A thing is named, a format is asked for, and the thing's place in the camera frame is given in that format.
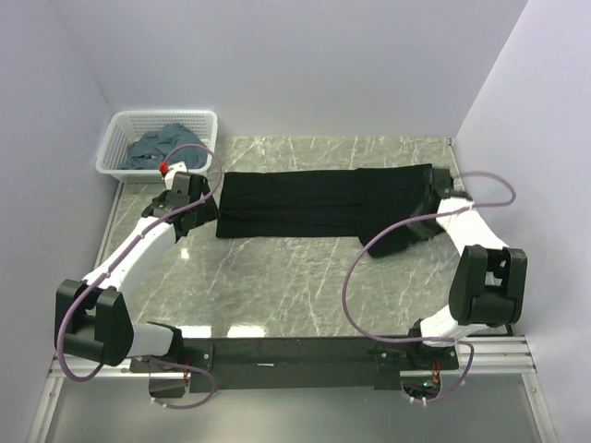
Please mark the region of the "black t shirt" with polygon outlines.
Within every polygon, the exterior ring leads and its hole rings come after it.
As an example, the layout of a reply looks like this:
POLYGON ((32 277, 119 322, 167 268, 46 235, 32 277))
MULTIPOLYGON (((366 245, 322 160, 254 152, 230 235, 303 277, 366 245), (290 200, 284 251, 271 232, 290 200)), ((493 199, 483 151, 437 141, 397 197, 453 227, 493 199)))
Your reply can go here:
POLYGON ((226 174, 220 198, 220 239, 355 237, 362 245, 412 218, 427 193, 419 164, 286 173, 226 174))

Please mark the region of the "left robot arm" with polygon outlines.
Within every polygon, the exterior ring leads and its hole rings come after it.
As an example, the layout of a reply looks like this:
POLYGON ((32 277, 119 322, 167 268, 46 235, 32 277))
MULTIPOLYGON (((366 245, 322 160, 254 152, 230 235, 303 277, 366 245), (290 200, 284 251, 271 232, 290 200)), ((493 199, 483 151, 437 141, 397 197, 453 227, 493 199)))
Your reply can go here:
POLYGON ((160 323, 135 324, 127 303, 157 259, 188 233, 215 221, 219 211, 208 180, 180 172, 142 212, 128 238, 82 280, 56 291, 54 339, 60 357, 100 365, 151 355, 162 370, 182 365, 182 332, 160 323))

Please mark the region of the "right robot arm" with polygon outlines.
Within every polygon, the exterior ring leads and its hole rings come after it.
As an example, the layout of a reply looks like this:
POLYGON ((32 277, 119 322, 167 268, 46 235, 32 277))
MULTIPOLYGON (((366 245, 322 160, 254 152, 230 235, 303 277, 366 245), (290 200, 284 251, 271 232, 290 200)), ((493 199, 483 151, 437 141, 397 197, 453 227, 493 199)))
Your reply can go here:
POLYGON ((425 368, 437 358, 437 347, 485 329, 512 325, 520 318, 527 255, 493 233, 469 194, 454 188, 446 169, 436 168, 427 175, 427 193, 417 213, 437 217, 411 222, 415 237, 427 240, 446 233, 460 255, 447 305, 409 330, 417 338, 405 345, 406 360, 425 368))

